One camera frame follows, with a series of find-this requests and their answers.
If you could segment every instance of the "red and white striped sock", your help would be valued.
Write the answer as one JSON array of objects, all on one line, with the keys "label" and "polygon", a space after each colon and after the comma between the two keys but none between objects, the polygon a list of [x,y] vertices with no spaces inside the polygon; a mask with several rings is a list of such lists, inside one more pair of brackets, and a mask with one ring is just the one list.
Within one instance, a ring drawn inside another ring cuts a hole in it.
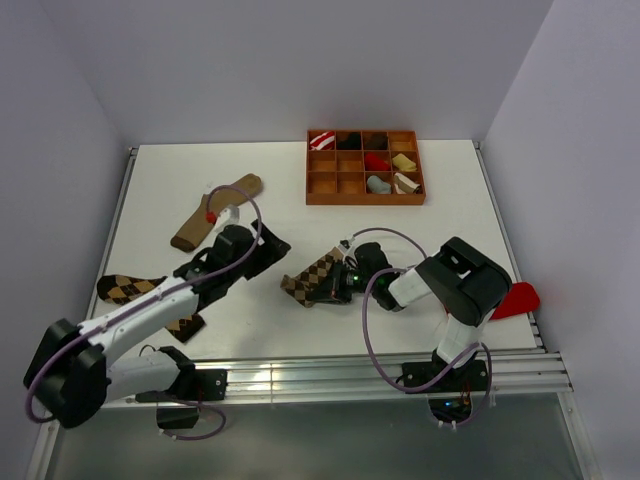
[{"label": "red and white striped sock", "polygon": [[336,136],[333,132],[324,132],[309,142],[311,150],[330,150],[335,146]]}]

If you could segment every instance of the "tabletop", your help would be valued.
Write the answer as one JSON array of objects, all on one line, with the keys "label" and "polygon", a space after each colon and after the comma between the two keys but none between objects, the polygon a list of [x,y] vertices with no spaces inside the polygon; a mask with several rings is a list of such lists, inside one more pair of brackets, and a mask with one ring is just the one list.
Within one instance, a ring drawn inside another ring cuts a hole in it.
[{"label": "tabletop", "polygon": [[[397,229],[427,252],[459,236],[514,276],[508,250],[475,149],[468,140],[419,141],[427,201],[422,206],[307,206],[305,142],[143,145],[126,190],[105,274],[155,278],[190,260],[169,241],[197,208],[207,184],[232,183],[247,173],[263,181],[256,197],[265,225],[291,245],[287,256],[252,279],[236,283],[201,315],[207,325],[186,344],[162,329],[142,344],[173,345],[191,358],[271,359],[365,354],[361,297],[350,305],[306,309],[280,289],[284,274],[297,275],[337,242],[367,227]],[[255,219],[240,207],[241,224]],[[210,234],[200,248],[210,246]],[[387,233],[370,233],[396,267],[421,257],[415,247]],[[98,300],[94,316],[114,310]],[[369,305],[369,330],[378,353],[433,350],[446,325],[432,295],[399,313]],[[535,348],[526,315],[489,322],[482,340],[492,350]],[[138,354],[139,347],[125,354]]]}]

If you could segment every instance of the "metal frame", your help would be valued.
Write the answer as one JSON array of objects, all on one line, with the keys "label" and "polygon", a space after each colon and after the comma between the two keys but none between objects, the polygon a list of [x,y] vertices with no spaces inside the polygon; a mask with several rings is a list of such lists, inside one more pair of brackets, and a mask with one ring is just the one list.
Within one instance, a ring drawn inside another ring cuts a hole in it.
[{"label": "metal frame", "polygon": [[[516,279],[520,281],[513,250],[509,243],[504,223],[495,200],[495,195],[484,166],[481,152],[474,143],[478,161],[491,196],[500,229],[509,253]],[[103,274],[109,259],[120,213],[126,199],[129,181],[135,164],[138,149],[130,151],[127,170],[116,205],[107,245],[96,280]],[[92,294],[87,318],[93,314],[97,296]],[[531,328],[536,336],[538,348],[528,350],[502,350],[492,353],[494,378],[492,396],[532,393],[558,393],[561,404],[573,405],[573,388],[559,353],[547,353],[540,338],[535,318],[529,317]],[[391,375],[400,374],[400,365],[408,361],[429,361],[430,353],[406,355],[380,355],[379,359]],[[197,361],[198,369],[224,368],[228,370],[227,396],[220,404],[277,404],[304,402],[336,402],[407,399],[415,396],[404,395],[387,385],[377,374],[366,355],[351,357],[319,357],[306,359],[252,360],[252,361]],[[438,398],[443,395],[432,395]],[[157,404],[139,404],[131,398],[111,402],[105,409],[156,408]],[[565,408],[565,419],[571,433],[574,448],[581,458],[580,466],[585,472],[598,472],[593,451],[588,447],[588,438],[575,406]],[[28,469],[27,479],[44,480],[52,459],[58,433],[58,422],[43,425]]]}]

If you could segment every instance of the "compartment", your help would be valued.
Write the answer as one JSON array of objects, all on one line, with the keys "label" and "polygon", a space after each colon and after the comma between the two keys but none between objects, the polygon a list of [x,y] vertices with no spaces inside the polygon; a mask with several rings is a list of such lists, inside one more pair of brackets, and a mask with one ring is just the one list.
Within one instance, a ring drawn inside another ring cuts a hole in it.
[{"label": "compartment", "polygon": [[[378,159],[382,160],[389,167],[390,171],[392,170],[391,157],[389,156],[389,152],[381,151],[381,150],[372,150],[370,152],[364,152],[363,159],[366,159],[367,154],[375,155]],[[365,165],[365,170],[367,171],[376,171],[376,172],[384,171],[381,168],[367,168],[367,162],[365,162],[364,165]]]},{"label": "compartment", "polygon": [[309,152],[310,172],[335,172],[336,153],[333,150],[312,150]]},{"label": "compartment", "polygon": [[[388,183],[389,185],[391,185],[391,193],[395,193],[395,188],[393,187],[393,183],[392,183],[392,177],[393,174],[391,172],[365,172],[365,181],[368,182],[369,178],[376,176],[378,177],[380,180],[382,180],[383,182]],[[369,188],[369,184],[367,183],[367,193],[373,194],[373,195],[386,195],[386,194],[380,194],[380,193],[374,193],[371,191],[371,189]]]},{"label": "compartment", "polygon": [[362,148],[364,150],[389,150],[387,132],[362,132]]},{"label": "compartment", "polygon": [[336,193],[336,174],[334,172],[309,172],[307,191],[309,193]]},{"label": "compartment", "polygon": [[413,132],[389,132],[389,150],[416,151],[416,136]]},{"label": "compartment", "polygon": [[[404,189],[402,187],[399,187],[400,191],[398,191],[396,189],[396,185],[398,184],[398,179],[395,176],[395,173],[400,173],[400,174],[404,175],[405,177],[407,177],[412,182],[416,183],[418,185],[418,189],[416,191],[414,191],[414,192],[409,192],[409,191],[406,191],[407,187],[405,186]],[[393,176],[393,183],[394,183],[393,191],[394,191],[394,193],[407,194],[407,195],[424,194],[424,184],[422,183],[422,174],[420,172],[395,172],[395,173],[394,173],[394,176]]]},{"label": "compartment", "polygon": [[362,150],[362,134],[357,130],[337,131],[336,150]]},{"label": "compartment", "polygon": [[[322,135],[325,132],[332,132],[332,133],[335,134],[335,132],[333,130],[309,130],[307,132],[307,150],[311,150],[311,140],[316,138],[318,135]],[[319,150],[319,151],[328,151],[328,150],[335,150],[335,142],[334,142],[333,146],[331,146],[329,148],[325,148],[323,150]]]},{"label": "compartment", "polygon": [[393,170],[396,172],[402,172],[402,173],[406,173],[406,170],[403,170],[402,168],[397,167],[394,163],[393,163],[393,159],[396,157],[396,155],[399,154],[403,154],[405,157],[407,157],[409,160],[411,160],[413,163],[416,164],[416,171],[419,172],[420,169],[420,160],[418,159],[418,153],[417,152],[409,152],[409,151],[393,151],[391,152],[391,164],[393,166]]},{"label": "compartment", "polygon": [[338,172],[338,193],[365,193],[364,172]]},{"label": "compartment", "polygon": [[339,172],[364,172],[362,152],[336,152]]}]

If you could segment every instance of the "red object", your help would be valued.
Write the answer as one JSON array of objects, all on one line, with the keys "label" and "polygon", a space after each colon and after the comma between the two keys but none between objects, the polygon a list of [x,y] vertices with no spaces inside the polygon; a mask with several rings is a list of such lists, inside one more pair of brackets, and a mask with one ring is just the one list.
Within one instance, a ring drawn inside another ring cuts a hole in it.
[{"label": "red object", "polygon": [[364,156],[364,168],[371,172],[388,172],[391,165],[378,157],[375,153],[367,153]]},{"label": "red object", "polygon": [[331,150],[336,144],[336,135],[333,132],[324,132],[309,142],[311,150]]},{"label": "red object", "polygon": [[520,315],[521,313],[533,312],[540,306],[540,297],[527,282],[514,283],[511,291],[507,294],[502,303],[493,312],[491,320]]}]

